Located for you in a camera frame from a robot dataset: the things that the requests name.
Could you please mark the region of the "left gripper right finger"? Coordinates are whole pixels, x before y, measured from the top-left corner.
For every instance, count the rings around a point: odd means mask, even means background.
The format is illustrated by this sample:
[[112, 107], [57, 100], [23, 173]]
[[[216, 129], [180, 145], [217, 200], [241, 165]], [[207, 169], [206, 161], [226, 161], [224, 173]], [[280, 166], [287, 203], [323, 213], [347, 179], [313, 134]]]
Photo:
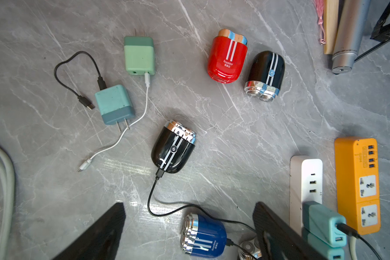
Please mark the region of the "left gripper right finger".
[[326, 259], [263, 202], [256, 203], [252, 219], [261, 259], [277, 260], [282, 256], [286, 260]]

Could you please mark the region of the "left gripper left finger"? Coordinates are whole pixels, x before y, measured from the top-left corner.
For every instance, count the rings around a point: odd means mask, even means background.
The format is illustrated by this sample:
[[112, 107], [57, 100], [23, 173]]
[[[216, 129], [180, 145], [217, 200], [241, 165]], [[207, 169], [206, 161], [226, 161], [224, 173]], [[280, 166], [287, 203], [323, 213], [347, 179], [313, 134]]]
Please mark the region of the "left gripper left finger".
[[114, 260], [116, 258], [126, 213], [123, 203], [115, 203], [56, 260]]

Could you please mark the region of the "blue electric shaver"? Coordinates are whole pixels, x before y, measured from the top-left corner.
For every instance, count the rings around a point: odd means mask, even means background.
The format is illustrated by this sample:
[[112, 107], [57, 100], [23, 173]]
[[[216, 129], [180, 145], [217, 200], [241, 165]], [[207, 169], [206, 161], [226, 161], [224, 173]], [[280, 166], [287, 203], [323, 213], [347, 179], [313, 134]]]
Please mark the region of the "blue electric shaver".
[[217, 258], [223, 254], [226, 240], [226, 229], [221, 222], [195, 213], [184, 218], [180, 243], [185, 254]]
[[262, 252], [258, 239], [255, 237], [251, 240], [245, 240], [240, 245], [238, 249], [238, 259], [239, 260], [261, 260]]

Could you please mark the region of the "white power strip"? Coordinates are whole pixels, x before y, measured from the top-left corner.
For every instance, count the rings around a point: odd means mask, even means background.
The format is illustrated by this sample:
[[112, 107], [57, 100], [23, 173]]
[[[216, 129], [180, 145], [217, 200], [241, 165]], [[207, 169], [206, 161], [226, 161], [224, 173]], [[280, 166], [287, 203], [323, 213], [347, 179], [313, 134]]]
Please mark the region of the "white power strip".
[[309, 156], [290, 159], [289, 226], [297, 233], [303, 228], [303, 203], [322, 203], [323, 163]]

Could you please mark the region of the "yellow power strip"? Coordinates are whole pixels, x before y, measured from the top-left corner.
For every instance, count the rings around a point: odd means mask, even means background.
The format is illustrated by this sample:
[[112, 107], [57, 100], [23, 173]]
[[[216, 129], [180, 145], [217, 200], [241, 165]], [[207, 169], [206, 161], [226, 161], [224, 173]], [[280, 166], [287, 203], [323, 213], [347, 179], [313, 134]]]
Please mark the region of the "yellow power strip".
[[380, 231], [378, 143], [350, 136], [334, 141], [338, 213], [361, 235]]

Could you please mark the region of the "black electric shaver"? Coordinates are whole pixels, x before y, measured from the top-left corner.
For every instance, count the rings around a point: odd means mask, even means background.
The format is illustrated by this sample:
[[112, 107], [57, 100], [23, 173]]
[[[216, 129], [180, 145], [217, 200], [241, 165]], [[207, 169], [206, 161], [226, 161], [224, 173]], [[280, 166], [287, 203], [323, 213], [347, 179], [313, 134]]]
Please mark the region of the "black electric shaver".
[[244, 86], [245, 93], [261, 101], [272, 102], [281, 91], [285, 68], [283, 57], [277, 53], [267, 50], [257, 54]]
[[152, 149], [151, 159], [160, 178], [166, 173], [178, 173], [195, 149], [197, 133], [175, 120], [169, 120]]

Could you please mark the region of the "teal USB charger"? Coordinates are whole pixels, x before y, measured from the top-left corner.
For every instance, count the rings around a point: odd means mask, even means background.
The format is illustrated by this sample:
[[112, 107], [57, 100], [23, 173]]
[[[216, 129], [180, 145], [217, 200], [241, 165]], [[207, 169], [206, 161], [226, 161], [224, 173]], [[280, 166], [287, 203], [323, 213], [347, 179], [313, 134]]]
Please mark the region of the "teal USB charger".
[[131, 98], [121, 84], [97, 92], [95, 98], [104, 124], [117, 125], [119, 132], [122, 132], [120, 122], [127, 122], [135, 117]]

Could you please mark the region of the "red electric shaver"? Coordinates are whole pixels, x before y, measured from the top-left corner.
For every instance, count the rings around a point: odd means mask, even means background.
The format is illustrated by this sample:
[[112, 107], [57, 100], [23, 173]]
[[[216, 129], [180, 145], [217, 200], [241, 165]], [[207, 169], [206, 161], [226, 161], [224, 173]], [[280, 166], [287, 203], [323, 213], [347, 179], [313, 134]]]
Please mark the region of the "red electric shaver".
[[228, 84], [236, 81], [243, 69], [248, 40], [241, 34], [221, 29], [213, 39], [207, 72], [211, 79]]

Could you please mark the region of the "green USB charger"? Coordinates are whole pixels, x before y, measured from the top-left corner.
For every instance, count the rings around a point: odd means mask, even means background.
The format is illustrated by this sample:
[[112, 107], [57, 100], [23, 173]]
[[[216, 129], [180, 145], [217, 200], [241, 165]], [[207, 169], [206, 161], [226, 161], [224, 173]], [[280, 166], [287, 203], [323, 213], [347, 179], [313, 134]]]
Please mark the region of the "green USB charger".
[[142, 35], [125, 36], [123, 48], [125, 54], [125, 69], [130, 75], [153, 76], [155, 74], [154, 41], [145, 32]]

